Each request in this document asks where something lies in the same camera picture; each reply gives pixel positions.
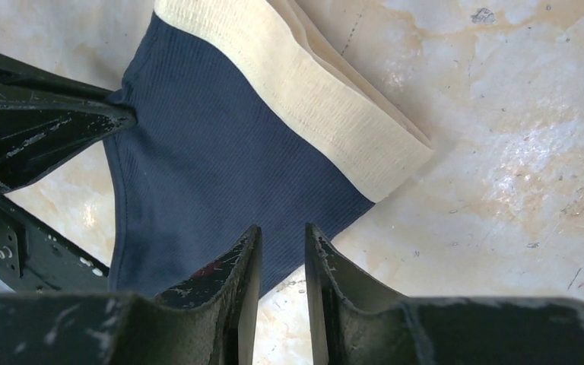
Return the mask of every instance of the navy blue fabric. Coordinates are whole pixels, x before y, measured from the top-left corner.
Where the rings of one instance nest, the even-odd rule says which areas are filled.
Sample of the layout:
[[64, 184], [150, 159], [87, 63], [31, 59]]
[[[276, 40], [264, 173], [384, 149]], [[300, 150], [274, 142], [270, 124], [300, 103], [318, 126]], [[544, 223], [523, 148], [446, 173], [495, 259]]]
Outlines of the navy blue fabric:
[[104, 142], [116, 199], [110, 290], [153, 296], [263, 229], [262, 289], [373, 203], [293, 133], [218, 49], [153, 16], [122, 89], [138, 126]]

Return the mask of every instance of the chipped black paint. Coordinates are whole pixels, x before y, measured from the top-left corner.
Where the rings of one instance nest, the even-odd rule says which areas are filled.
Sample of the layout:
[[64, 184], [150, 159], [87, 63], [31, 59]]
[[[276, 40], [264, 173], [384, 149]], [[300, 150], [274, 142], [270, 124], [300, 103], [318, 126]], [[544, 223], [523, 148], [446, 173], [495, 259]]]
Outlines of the chipped black paint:
[[[109, 269], [59, 232], [0, 195], [0, 278], [17, 292], [106, 292]], [[101, 271], [98, 276], [94, 269]]]
[[104, 102], [108, 94], [0, 55], [0, 194], [134, 126], [131, 110]]
[[[0, 363], [252, 363], [261, 231], [155, 300], [0, 294]], [[584, 363], [584, 304], [408, 298], [306, 228], [314, 363]]]
[[252, 363], [261, 250], [250, 227], [210, 275], [156, 300], [0, 294], [0, 364]]
[[315, 363], [584, 363], [584, 304], [569, 299], [408, 298], [309, 224]]

